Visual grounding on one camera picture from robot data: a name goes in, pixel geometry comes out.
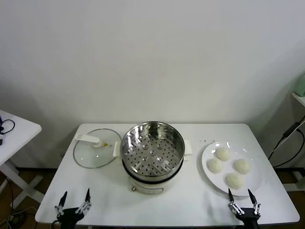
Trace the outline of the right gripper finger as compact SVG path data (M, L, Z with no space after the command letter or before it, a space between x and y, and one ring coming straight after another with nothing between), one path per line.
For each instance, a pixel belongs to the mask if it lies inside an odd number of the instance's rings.
M261 204L257 202L256 197L254 196L254 194L251 192L250 189L248 189L248 193L249 193L249 197L250 197L251 203L253 204L254 214L255 215L260 215L260 206L261 206Z
M228 204L229 209L234 214L244 214L244 211L235 203L230 189L228 189L228 197L229 197L229 204Z

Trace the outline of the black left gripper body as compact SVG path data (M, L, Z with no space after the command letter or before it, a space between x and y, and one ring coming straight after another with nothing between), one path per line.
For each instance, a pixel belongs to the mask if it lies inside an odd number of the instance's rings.
M63 210L63 214L58 217L61 229L75 229L78 221L84 218L84 214L77 213L78 208L68 208Z

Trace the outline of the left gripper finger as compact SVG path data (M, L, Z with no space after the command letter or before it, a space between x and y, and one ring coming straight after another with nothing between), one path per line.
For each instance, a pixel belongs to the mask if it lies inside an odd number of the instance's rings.
M64 214L63 207L66 201L66 197L67 197L67 191L65 191L64 195L61 197L59 204L55 206L55 211L57 216L62 216Z
M81 206L75 211L75 213L88 213L92 206L90 189L87 190L85 201L81 204Z

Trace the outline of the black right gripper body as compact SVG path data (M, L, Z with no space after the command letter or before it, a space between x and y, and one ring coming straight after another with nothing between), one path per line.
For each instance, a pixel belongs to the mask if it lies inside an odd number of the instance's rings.
M236 214L235 217L243 222L244 229L259 229L258 220L260 215L255 214L253 208L242 208L242 210L244 214Z

